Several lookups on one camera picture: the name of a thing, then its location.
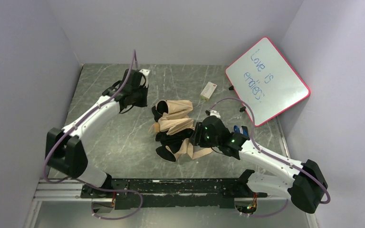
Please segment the beige folding umbrella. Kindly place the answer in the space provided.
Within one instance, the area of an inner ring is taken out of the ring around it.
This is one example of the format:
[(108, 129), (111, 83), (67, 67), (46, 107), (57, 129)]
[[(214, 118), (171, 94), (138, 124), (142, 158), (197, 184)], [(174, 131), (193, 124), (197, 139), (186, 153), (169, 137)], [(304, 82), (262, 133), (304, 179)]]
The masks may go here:
[(155, 151), (163, 160), (176, 162), (184, 154), (194, 160), (213, 152), (209, 148), (196, 151), (189, 141), (194, 133), (194, 120), (188, 116), (193, 110), (191, 101), (160, 100), (151, 110), (154, 124), (149, 132), (156, 134), (161, 146)]

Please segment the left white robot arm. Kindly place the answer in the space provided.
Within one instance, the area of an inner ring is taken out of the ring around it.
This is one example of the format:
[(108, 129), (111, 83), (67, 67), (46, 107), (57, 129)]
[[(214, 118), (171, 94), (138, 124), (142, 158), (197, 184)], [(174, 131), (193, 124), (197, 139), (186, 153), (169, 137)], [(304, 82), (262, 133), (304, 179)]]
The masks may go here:
[(83, 141), (118, 114), (146, 107), (149, 69), (126, 69), (79, 118), (47, 133), (45, 165), (95, 188), (112, 189), (112, 177), (88, 161)]

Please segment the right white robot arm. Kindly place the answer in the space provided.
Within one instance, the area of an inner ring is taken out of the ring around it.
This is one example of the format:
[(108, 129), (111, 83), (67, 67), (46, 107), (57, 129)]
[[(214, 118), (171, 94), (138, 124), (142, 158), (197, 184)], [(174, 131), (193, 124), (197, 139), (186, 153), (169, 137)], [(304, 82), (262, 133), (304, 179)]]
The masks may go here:
[(190, 142), (201, 148), (217, 148), (225, 156), (269, 171), (271, 175), (253, 172), (245, 179), (245, 186), (252, 192), (286, 198), (309, 214), (315, 213), (320, 204), (329, 203), (328, 199), (322, 200), (328, 195), (328, 184), (315, 161), (285, 157), (256, 143), (248, 133), (231, 132), (217, 112), (196, 123)]

